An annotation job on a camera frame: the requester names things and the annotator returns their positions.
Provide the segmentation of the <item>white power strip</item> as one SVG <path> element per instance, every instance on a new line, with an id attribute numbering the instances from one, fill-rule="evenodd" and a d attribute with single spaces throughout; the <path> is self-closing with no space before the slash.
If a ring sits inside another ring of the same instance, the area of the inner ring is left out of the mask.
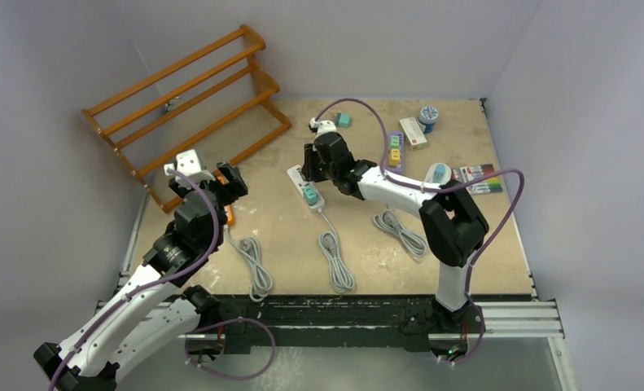
<path id="1" fill-rule="evenodd" d="M 308 182 L 302 178 L 301 166 L 294 165 L 287 169 L 287 175 L 299 192 L 304 204 L 311 211 L 320 213 L 325 206 L 325 199 L 313 182 Z"/>

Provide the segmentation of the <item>yellow charger plug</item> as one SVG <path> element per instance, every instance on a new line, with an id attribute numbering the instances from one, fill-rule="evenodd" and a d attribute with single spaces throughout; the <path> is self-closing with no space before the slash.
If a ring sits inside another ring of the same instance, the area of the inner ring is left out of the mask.
<path id="1" fill-rule="evenodd" d="M 392 148 L 388 153 L 388 166 L 400 167 L 401 166 L 401 150 Z"/>

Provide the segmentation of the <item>purple power strip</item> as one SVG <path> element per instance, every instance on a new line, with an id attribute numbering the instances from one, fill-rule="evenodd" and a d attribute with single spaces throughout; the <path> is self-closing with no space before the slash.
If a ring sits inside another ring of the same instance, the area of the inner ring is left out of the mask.
<path id="1" fill-rule="evenodd" d="M 404 135 L 399 131 L 388 133 L 388 153 L 386 170 L 395 174 L 403 174 L 404 171 Z"/>

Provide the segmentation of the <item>green charger plug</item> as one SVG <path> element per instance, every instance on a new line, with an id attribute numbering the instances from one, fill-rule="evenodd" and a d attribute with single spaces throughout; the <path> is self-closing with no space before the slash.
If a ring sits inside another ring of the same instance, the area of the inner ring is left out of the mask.
<path id="1" fill-rule="evenodd" d="M 403 138 L 400 135 L 392 135 L 390 138 L 391 148 L 401 149 L 403 146 Z"/>

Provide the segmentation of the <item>dark blue charger plug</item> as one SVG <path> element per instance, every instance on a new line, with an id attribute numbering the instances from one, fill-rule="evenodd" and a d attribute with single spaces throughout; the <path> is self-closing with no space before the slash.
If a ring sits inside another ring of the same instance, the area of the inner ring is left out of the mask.
<path id="1" fill-rule="evenodd" d="M 302 192 L 303 192 L 305 202 L 307 203 L 308 206 L 313 207 L 319 202 L 319 194 L 317 189 L 314 186 L 312 185 L 305 186 L 302 189 Z"/>

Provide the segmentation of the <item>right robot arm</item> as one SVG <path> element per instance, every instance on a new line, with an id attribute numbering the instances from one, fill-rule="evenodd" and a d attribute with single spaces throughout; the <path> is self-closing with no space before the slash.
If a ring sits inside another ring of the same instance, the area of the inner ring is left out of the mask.
<path id="1" fill-rule="evenodd" d="M 460 182 L 452 179 L 444 189 L 428 190 L 373 161 L 356 159 L 335 131 L 304 145 L 301 174 L 308 182 L 329 181 L 344 195 L 386 204 L 418 218 L 440 263 L 435 324 L 451 332 L 464 323 L 467 265 L 483 247 L 489 224 Z"/>

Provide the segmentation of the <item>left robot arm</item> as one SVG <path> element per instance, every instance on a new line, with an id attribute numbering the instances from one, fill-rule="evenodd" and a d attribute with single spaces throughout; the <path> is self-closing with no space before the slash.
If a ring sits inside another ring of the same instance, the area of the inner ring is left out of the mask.
<path id="1" fill-rule="evenodd" d="M 166 165 L 182 202 L 166 231 L 151 246 L 125 285 L 84 326 L 59 343 L 46 342 L 34 359 L 50 390 L 114 390 L 141 362 L 179 335 L 208 333 L 219 322 L 214 298 L 189 288 L 168 307 L 159 304 L 191 278 L 223 243 L 225 207 L 248 194 L 239 168 L 217 165 L 219 178 L 203 169 Z"/>

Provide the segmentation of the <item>teal charger plug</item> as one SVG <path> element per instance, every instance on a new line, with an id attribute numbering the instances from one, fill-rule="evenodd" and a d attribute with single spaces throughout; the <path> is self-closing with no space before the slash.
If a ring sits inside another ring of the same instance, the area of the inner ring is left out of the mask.
<path id="1" fill-rule="evenodd" d="M 344 112 L 339 112 L 335 117 L 335 124 L 341 128 L 348 128 L 351 125 L 351 116 Z"/>

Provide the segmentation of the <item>orange power strip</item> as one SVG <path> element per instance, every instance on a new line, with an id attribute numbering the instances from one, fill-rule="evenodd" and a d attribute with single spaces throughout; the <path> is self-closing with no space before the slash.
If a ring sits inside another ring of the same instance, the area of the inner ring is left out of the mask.
<path id="1" fill-rule="evenodd" d="M 222 184 L 226 184 L 226 179 L 223 176 L 217 175 L 217 179 Z M 224 212 L 226 214 L 226 219 L 227 219 L 226 225 L 227 226 L 233 226 L 234 225 L 234 214 L 233 214 L 233 210 L 232 210 L 230 204 L 224 206 Z"/>

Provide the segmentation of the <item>wooden shoe rack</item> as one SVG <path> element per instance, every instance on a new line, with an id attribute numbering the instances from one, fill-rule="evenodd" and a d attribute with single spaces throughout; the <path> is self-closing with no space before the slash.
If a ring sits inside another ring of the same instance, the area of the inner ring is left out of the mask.
<path id="1" fill-rule="evenodd" d="M 146 90 L 147 88 L 158 84 L 165 78 L 172 76 L 174 73 L 183 70 L 184 68 L 192 65 L 193 63 L 201 60 L 202 58 L 211 55 L 213 52 L 220 50 L 222 47 L 231 44 L 237 40 L 243 42 L 243 49 L 233 54 L 231 57 L 221 61 L 219 64 L 199 73 L 197 76 L 192 77 L 189 81 L 183 82 L 181 85 L 175 87 L 169 92 L 162 94 L 160 97 L 153 99 L 150 103 L 145 104 L 143 107 L 125 115 L 120 120 L 109 126 L 103 126 L 97 121 L 97 116 L 114 108 L 115 106 L 123 103 L 127 99 L 135 96 L 136 94 Z M 160 210 L 167 213 L 169 210 L 178 205 L 178 198 L 173 197 L 171 200 L 162 200 L 156 191 L 156 187 L 147 182 L 147 176 L 164 164 L 179 152 L 182 152 L 197 143 L 201 142 L 209 135 L 213 134 L 223 126 L 229 124 L 237 117 L 242 116 L 245 112 L 253 109 L 256 106 L 262 107 L 273 118 L 279 122 L 279 126 L 269 133 L 265 134 L 262 138 L 256 140 L 252 145 L 246 147 L 241 152 L 237 153 L 230 159 L 231 164 L 237 164 L 252 156 L 255 152 L 261 150 L 268 143 L 272 142 L 278 136 L 283 135 L 292 128 L 292 122 L 287 115 L 285 115 L 273 101 L 273 96 L 280 91 L 279 84 L 262 68 L 258 61 L 256 54 L 264 51 L 266 48 L 265 39 L 253 28 L 246 24 L 240 25 L 236 30 L 220 37 L 214 42 L 203 46 L 197 51 L 187 55 L 186 57 L 178 60 L 177 62 L 166 66 L 160 71 L 152 73 L 149 77 L 136 82 L 135 84 L 123 89 L 122 91 L 114 94 L 113 96 L 95 104 L 90 108 L 81 109 L 82 116 L 88 121 L 96 134 L 113 150 L 113 152 L 123 161 L 129 173 L 142 185 L 147 195 L 154 200 Z M 150 112 L 159 108 L 167 108 L 169 104 L 182 97 L 185 93 L 193 90 L 195 87 L 204 84 L 223 73 L 228 69 L 232 69 L 235 65 L 243 62 L 244 66 L 234 71 L 223 80 L 216 82 L 206 90 L 198 93 L 196 96 L 188 99 L 183 103 L 179 103 L 176 107 L 170 109 L 159 118 L 142 126 L 140 129 L 133 131 L 127 136 L 118 141 L 112 140 L 112 135 L 120 132 L 124 128 L 132 125 L 134 122 L 145 117 Z M 150 160 L 148 163 L 141 167 L 137 167 L 131 163 L 124 150 L 138 142 L 141 138 L 148 136 L 153 131 L 159 129 L 161 126 L 168 124 L 170 121 L 175 120 L 181 114 L 196 108 L 205 100 L 211 98 L 215 94 L 220 93 L 225 88 L 233 85 L 235 82 L 249 77 L 252 81 L 254 95 L 244 103 L 241 103 L 234 109 L 227 111 L 223 116 L 215 121 L 206 125 L 203 129 L 194 132 L 185 140 L 177 143 L 168 151 L 158 155 Z"/>

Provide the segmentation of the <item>small white green box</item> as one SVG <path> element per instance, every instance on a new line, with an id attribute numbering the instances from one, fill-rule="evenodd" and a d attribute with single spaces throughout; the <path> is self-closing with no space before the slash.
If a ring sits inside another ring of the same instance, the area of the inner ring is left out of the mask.
<path id="1" fill-rule="evenodd" d="M 415 151 L 427 146 L 427 139 L 414 117 L 407 117 L 399 120 L 399 124 L 404 132 L 405 140 L 410 145 L 410 149 Z"/>

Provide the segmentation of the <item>round blue white jar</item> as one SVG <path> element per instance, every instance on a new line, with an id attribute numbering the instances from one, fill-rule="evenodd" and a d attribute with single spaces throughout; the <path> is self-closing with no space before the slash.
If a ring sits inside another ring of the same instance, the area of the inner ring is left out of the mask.
<path id="1" fill-rule="evenodd" d="M 439 111 L 433 106 L 424 106 L 418 111 L 416 120 L 425 134 L 429 134 L 434 130 L 437 122 Z"/>

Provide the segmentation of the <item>blue white oval toy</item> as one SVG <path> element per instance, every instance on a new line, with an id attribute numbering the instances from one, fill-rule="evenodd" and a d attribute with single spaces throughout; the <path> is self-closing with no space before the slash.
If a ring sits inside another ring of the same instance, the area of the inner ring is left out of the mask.
<path id="1" fill-rule="evenodd" d="M 446 163 L 434 163 L 427 169 L 424 182 L 444 186 L 453 178 L 453 170 Z"/>

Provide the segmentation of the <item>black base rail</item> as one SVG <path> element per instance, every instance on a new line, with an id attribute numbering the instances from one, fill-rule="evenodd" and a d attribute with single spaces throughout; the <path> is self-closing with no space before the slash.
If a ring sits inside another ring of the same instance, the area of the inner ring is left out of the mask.
<path id="1" fill-rule="evenodd" d="M 479 309 L 448 315 L 432 294 L 215 296 L 198 330 L 226 354 L 255 346 L 398 348 L 437 356 L 463 355 L 474 344 L 489 304 L 532 302 L 529 295 L 477 294 Z"/>

